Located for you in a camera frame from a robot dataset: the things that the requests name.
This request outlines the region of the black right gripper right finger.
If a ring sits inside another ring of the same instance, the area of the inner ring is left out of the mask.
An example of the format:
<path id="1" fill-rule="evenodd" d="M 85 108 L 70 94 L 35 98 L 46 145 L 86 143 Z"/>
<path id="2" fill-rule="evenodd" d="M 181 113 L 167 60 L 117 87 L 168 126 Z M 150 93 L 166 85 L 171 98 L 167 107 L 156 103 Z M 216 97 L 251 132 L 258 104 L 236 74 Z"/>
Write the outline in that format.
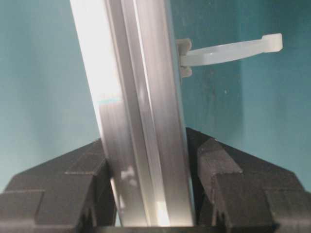
<path id="1" fill-rule="evenodd" d="M 222 233 L 308 233 L 311 194 L 290 170 L 186 129 L 197 224 Z"/>

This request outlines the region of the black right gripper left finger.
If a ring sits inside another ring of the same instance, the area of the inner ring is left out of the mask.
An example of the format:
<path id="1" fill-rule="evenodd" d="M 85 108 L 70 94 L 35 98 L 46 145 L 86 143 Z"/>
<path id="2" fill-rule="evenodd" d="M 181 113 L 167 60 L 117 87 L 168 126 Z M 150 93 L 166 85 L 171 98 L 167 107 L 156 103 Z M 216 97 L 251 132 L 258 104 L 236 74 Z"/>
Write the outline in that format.
<path id="1" fill-rule="evenodd" d="M 88 233 L 112 226 L 116 205 L 101 140 L 23 171 L 0 195 L 3 233 Z"/>

